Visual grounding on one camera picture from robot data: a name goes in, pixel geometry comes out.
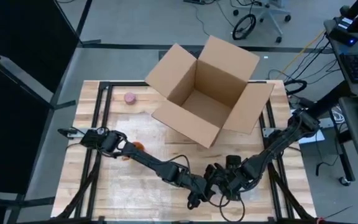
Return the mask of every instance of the concrete floor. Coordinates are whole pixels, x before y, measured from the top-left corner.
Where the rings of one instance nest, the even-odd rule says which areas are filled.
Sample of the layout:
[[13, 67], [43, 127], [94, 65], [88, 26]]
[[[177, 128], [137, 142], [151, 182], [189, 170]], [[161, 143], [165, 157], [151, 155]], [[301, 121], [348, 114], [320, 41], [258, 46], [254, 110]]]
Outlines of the concrete floor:
[[[61, 4], [73, 27], [78, 25], [85, 2], [86, 0], [76, 0], [72, 3]], [[292, 20], [287, 24], [280, 22], [285, 33], [280, 45], [274, 43], [277, 34], [268, 21], [258, 24], [246, 40], [236, 42], [231, 39], [232, 28], [223, 18], [216, 3], [196, 7], [207, 32], [234, 44], [261, 47], [304, 47], [323, 30], [325, 19], [338, 15], [342, 5], [352, 4], [354, 1], [288, 0], [286, 2], [287, 9], [291, 11]], [[228, 19], [232, 23], [236, 22], [238, 18], [232, 15], [229, 0], [219, 3]], [[277, 18], [280, 18], [280, 21], [283, 19], [282, 16], [277, 16]], [[94, 0], [81, 35], [82, 40], [101, 39], [102, 43], [109, 44], [178, 42], [179, 44], [203, 45], [207, 38], [208, 36], [202, 32], [201, 24], [196, 20], [195, 8], [181, 0]], [[296, 55], [294, 53], [254, 53], [261, 56], [261, 60], [252, 79], [266, 79], [270, 69], [283, 69]], [[333, 58], [333, 55], [319, 56], [304, 76], [319, 70]], [[68, 69], [59, 103], [77, 100], [83, 80], [143, 80], [157, 62], [158, 50], [77, 49]], [[293, 71], [298, 63], [299, 60], [288, 69], [288, 72]], [[18, 68], [13, 65], [11, 65], [11, 70], [19, 73]], [[309, 81], [317, 80], [322, 75], [324, 72], [315, 75]], [[320, 82], [310, 85], [298, 95], [310, 100], [318, 100], [342, 80], [340, 72], [332, 73]], [[64, 148], [67, 145], [67, 140], [57, 133], [57, 129], [71, 126], [75, 110], [75, 107], [66, 108], [57, 111], [53, 116], [27, 199], [55, 195], [65, 155]], [[336, 157], [334, 134], [332, 130], [327, 130], [324, 134], [328, 140], [321, 142], [319, 148], [323, 151], [325, 161], [333, 161]], [[333, 167], [322, 167], [320, 176], [315, 176], [315, 165], [321, 160], [316, 152], [316, 146], [315, 144], [301, 146], [318, 216], [325, 217], [352, 205], [352, 208], [329, 220], [358, 223], [358, 156], [351, 142], [346, 144], [346, 149], [356, 175], [356, 182], [350, 187], [343, 187], [337, 181], [337, 178], [343, 176], [339, 161]], [[19, 221], [46, 220], [50, 216], [51, 209], [52, 206], [25, 208], [21, 212]]]

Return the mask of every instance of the black wall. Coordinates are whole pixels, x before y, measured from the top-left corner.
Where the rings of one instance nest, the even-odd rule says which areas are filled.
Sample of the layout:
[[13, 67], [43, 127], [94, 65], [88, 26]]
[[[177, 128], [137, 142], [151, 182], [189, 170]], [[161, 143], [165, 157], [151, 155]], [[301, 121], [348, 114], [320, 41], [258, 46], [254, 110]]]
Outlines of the black wall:
[[0, 192], [24, 194], [48, 108], [0, 72]]
[[54, 0], [0, 0], [0, 54], [51, 92], [78, 41]]

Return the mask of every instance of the open cardboard box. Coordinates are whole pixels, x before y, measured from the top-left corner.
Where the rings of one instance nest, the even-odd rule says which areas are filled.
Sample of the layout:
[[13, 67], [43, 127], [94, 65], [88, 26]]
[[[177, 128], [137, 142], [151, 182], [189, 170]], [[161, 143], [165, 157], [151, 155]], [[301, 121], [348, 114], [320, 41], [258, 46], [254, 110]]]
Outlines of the open cardboard box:
[[248, 82], [258, 61], [213, 36], [198, 60], [173, 45], [145, 79], [167, 98], [152, 116], [204, 147], [222, 128], [250, 134], [273, 90]]

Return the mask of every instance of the wooden tabletop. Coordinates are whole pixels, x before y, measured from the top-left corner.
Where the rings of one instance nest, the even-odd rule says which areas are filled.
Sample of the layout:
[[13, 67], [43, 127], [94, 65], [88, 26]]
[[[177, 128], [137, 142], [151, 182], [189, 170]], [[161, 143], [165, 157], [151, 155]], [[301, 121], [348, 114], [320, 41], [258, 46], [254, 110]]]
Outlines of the wooden tabletop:
[[[279, 128], [285, 128], [291, 114], [283, 82], [277, 80], [268, 82], [275, 84], [270, 101], [276, 125]], [[74, 127], [91, 126], [98, 85], [99, 81], [84, 82], [73, 123]], [[124, 94], [128, 91], [136, 94], [136, 104], [125, 104]], [[196, 144], [151, 117], [150, 114], [164, 100], [164, 97], [148, 86], [115, 86], [112, 91], [107, 127], [126, 133], [130, 141], [141, 142], [146, 152], [161, 161], [179, 154], [187, 155], [191, 172], [198, 175], [204, 174], [208, 164], [218, 162], [224, 166], [227, 155], [239, 155], [245, 159], [263, 150], [259, 124], [250, 135], [222, 130], [216, 144], [209, 149]], [[98, 126], [101, 124], [104, 101], [105, 96], [102, 100]], [[79, 139], [72, 140], [69, 144], [75, 142], [79, 142]], [[295, 143], [291, 146], [299, 148], [299, 145]], [[67, 149], [52, 217], [58, 215], [76, 194], [80, 186], [85, 152], [86, 149], [79, 145]], [[288, 148], [283, 155], [283, 161], [290, 190], [306, 211], [315, 216], [300, 152]], [[183, 159], [177, 162], [186, 164]], [[101, 161], [93, 219], [97, 220], [102, 215], [106, 217], [106, 220], [122, 221], [224, 221], [219, 209], [209, 203], [202, 203], [198, 208], [188, 210], [186, 203], [189, 193], [189, 190], [166, 184], [155, 175], [154, 171], [135, 161], [104, 157]], [[244, 221], [266, 221], [267, 217], [275, 216], [267, 171], [260, 184], [254, 190], [243, 193], [242, 198], [246, 205]], [[211, 201], [219, 203], [219, 199], [218, 193]], [[281, 192], [280, 201], [285, 217], [287, 213]], [[83, 216], [87, 204], [88, 194], [83, 204]], [[237, 220], [241, 216], [242, 205], [239, 202], [231, 202], [223, 208], [223, 212], [228, 219]]]

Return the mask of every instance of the yellow cable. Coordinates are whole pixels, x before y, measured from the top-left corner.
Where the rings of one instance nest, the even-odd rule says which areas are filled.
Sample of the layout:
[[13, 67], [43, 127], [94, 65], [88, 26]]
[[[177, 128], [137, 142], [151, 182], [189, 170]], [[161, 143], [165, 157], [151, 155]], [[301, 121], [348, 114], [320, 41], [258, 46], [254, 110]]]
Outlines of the yellow cable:
[[312, 40], [311, 42], [309, 42], [309, 43], [301, 50], [301, 52], [299, 52], [299, 54], [298, 54], [297, 56], [295, 56], [295, 58], [293, 58], [292, 61], [281, 71], [281, 73], [278, 75], [278, 77], [280, 77], [280, 76], [287, 70], [287, 68], [288, 68], [301, 54], [303, 54], [303, 52], [305, 52], [305, 50], [306, 50], [312, 43], [316, 42], [316, 40], [318, 40], [324, 32], [325, 32], [325, 30], [321, 31], [321, 32], [317, 35], [317, 37], [314, 38], [314, 40]]

